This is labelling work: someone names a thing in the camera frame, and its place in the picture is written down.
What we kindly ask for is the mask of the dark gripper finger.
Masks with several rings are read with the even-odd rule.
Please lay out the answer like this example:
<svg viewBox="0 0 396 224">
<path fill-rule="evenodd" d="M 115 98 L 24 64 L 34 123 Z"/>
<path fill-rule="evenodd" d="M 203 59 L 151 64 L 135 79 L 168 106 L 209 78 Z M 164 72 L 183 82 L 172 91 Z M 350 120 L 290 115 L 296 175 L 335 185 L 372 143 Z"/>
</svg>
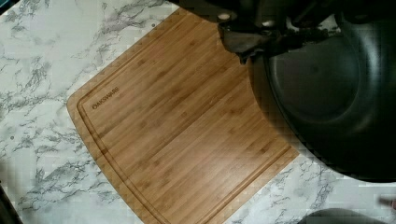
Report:
<svg viewBox="0 0 396 224">
<path fill-rule="evenodd" d="M 331 37 L 326 30 L 319 28 L 293 29 L 284 26 L 277 29 L 275 25 L 257 26 L 240 20 L 220 23 L 218 30 L 224 48 L 237 55 L 241 64 L 257 55 L 270 58 Z"/>
</svg>

